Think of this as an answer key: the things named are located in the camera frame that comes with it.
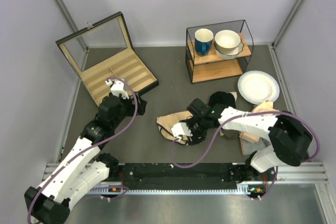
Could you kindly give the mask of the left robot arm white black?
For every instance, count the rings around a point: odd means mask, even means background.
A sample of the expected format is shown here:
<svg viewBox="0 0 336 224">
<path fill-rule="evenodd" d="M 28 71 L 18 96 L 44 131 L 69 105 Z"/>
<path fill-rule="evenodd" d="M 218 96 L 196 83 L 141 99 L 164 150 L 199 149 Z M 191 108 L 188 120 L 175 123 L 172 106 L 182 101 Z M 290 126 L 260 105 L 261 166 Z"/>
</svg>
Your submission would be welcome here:
<svg viewBox="0 0 336 224">
<path fill-rule="evenodd" d="M 126 118 L 145 113 L 147 102 L 139 95 L 129 99 L 109 94 L 83 129 L 72 150 L 38 187 L 25 194 L 28 223 L 64 223 L 74 206 L 101 181 L 114 180 L 118 161 L 101 150 L 116 135 Z"/>
</svg>

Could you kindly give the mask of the beige underwear navy trim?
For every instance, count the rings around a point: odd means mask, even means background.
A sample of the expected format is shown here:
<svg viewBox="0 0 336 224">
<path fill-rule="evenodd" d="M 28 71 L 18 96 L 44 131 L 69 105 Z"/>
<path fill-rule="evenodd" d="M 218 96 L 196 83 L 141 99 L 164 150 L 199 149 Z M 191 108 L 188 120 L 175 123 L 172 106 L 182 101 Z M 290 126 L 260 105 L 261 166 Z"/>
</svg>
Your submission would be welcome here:
<svg viewBox="0 0 336 224">
<path fill-rule="evenodd" d="M 156 119 L 156 124 L 158 126 L 159 132 L 161 135 L 169 140 L 174 141 L 175 137 L 173 136 L 171 128 L 182 120 L 186 120 L 192 117 L 192 114 L 189 111 L 177 112 L 165 116 L 159 116 Z"/>
</svg>

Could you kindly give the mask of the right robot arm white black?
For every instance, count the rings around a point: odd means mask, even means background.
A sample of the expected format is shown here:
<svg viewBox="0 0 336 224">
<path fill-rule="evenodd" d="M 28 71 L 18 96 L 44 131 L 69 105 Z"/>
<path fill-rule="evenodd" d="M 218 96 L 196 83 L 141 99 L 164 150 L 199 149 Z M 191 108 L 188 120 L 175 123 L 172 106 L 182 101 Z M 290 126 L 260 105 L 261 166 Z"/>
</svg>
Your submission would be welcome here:
<svg viewBox="0 0 336 224">
<path fill-rule="evenodd" d="M 246 132 L 268 141 L 268 146 L 252 154 L 245 166 L 245 174 L 252 180 L 282 164 L 300 166 L 313 140 L 308 128 L 288 112 L 244 112 L 228 104 L 205 104 L 200 99 L 194 99 L 187 110 L 192 117 L 186 125 L 194 141 L 204 139 L 207 131 L 215 128 Z"/>
</svg>

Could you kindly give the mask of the black underwear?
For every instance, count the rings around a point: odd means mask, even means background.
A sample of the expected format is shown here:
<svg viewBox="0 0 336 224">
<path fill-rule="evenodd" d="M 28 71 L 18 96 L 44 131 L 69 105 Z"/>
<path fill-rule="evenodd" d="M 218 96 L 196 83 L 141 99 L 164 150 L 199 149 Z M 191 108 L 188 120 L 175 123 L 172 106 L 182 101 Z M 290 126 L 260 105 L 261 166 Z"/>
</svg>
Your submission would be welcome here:
<svg viewBox="0 0 336 224">
<path fill-rule="evenodd" d="M 236 108 L 236 100 L 236 92 L 217 91 L 210 96 L 208 105 L 215 106 L 216 104 L 223 104 L 232 108 Z"/>
</svg>

